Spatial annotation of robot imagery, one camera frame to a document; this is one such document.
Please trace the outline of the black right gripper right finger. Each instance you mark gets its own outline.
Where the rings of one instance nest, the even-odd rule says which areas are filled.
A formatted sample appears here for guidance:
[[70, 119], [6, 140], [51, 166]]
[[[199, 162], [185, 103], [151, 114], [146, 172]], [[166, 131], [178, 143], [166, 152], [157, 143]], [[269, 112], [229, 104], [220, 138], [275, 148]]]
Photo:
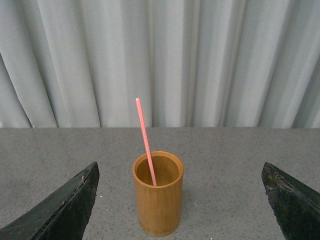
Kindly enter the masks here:
[[320, 193], [265, 162], [261, 179], [276, 221], [286, 240], [320, 238]]

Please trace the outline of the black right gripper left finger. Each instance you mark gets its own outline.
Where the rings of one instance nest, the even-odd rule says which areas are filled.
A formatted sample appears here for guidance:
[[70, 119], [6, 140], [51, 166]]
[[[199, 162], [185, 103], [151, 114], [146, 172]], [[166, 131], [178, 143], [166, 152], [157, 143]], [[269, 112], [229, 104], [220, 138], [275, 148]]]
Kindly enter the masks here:
[[100, 172], [92, 162], [0, 230], [2, 240], [81, 240], [96, 200]]

